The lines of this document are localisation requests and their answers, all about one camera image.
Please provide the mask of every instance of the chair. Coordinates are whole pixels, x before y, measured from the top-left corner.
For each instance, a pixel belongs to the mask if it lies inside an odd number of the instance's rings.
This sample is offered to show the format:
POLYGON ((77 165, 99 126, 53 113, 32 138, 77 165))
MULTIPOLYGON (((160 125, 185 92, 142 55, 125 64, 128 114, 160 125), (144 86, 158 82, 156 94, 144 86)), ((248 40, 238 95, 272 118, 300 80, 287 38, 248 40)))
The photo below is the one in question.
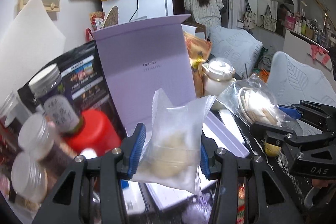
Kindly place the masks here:
MULTIPOLYGON (((274 54, 267 86, 280 105, 290 106, 306 100, 336 107, 336 94, 324 74, 284 52, 274 54)), ((298 122, 304 135, 321 133, 306 123, 298 122)))
POLYGON ((213 43, 211 53, 215 57, 228 59, 240 76, 246 77, 245 64, 248 76, 252 74, 263 47, 260 41, 245 30, 221 26, 210 28, 210 41, 213 43))

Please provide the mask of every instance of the black power cord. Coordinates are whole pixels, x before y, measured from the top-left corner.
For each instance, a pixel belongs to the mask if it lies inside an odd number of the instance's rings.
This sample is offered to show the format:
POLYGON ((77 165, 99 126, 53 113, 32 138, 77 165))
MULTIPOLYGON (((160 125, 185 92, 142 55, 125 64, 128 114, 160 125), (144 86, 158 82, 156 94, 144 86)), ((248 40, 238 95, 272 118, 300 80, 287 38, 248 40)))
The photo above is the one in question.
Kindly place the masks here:
POLYGON ((136 0, 136 10, 135 10, 133 16, 131 17, 131 19, 128 22, 130 22, 132 20, 132 18, 134 17, 134 15, 138 11, 138 9, 139 9, 139 0, 136 0))

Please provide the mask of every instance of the white ceramic jar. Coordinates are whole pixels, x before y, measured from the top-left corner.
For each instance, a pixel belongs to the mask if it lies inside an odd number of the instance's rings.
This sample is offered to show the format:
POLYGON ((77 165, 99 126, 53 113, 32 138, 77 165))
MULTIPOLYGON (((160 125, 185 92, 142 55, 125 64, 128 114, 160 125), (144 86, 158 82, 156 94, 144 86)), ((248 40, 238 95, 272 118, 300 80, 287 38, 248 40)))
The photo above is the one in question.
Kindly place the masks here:
MULTIPOLYGON (((233 78, 236 73, 230 62, 224 58, 214 58, 202 65, 204 74, 204 96, 220 95, 231 83, 235 82, 233 78)), ((223 105, 217 100, 212 105, 212 110, 220 110, 223 105)))

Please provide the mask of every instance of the hanging bag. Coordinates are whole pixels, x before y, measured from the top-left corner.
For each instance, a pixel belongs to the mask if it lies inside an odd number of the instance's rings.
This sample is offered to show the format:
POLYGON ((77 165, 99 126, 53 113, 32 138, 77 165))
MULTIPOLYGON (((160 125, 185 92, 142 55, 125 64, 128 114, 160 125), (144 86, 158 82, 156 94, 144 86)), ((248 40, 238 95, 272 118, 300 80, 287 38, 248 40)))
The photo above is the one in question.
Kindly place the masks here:
POLYGON ((253 13, 248 0, 245 0, 244 27, 248 30, 257 26, 257 14, 253 13))
POLYGON ((262 17, 261 27, 271 32, 275 32, 275 29, 277 27, 277 20, 273 19, 269 5, 267 5, 265 15, 261 15, 261 17, 262 17))

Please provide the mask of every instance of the ceramic lid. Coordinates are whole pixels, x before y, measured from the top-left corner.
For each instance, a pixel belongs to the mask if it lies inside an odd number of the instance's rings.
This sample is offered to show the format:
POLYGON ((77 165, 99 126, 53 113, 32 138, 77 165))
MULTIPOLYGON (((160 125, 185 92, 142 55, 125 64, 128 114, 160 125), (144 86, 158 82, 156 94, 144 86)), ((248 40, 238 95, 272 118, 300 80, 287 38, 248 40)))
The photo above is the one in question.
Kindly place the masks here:
POLYGON ((220 81, 230 80, 236 73, 230 61, 225 58, 213 58, 203 67, 208 77, 220 81))

